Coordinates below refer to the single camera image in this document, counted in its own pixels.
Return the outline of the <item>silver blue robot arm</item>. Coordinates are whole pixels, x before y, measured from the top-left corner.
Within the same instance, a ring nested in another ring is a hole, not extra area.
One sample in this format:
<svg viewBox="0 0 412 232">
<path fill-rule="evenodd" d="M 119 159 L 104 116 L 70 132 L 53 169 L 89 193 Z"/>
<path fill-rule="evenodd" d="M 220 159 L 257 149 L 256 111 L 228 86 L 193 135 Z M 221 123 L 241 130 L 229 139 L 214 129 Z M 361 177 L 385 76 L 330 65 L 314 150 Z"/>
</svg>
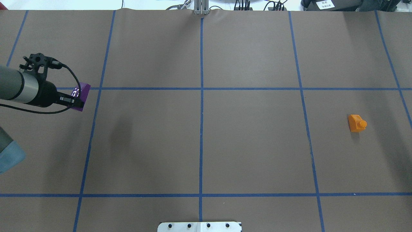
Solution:
<svg viewBox="0 0 412 232">
<path fill-rule="evenodd" d="M 81 111 L 87 97 L 82 97 L 82 85 L 77 77 L 65 64 L 58 63 L 58 67 L 64 67 L 72 74 L 77 82 L 77 87 L 72 94 L 57 91 L 57 87 L 45 79 L 40 78 L 37 73 L 29 74 L 1 66 L 1 100 L 18 102 L 35 107 L 49 107 L 52 104 L 63 105 L 66 108 L 54 112 L 41 112 L 27 110 L 19 107 L 1 104 L 1 107 L 25 111 L 35 114 L 57 114 L 68 109 Z M 0 129 L 0 172 L 5 173 L 25 159 L 25 152 L 3 128 Z"/>
</svg>

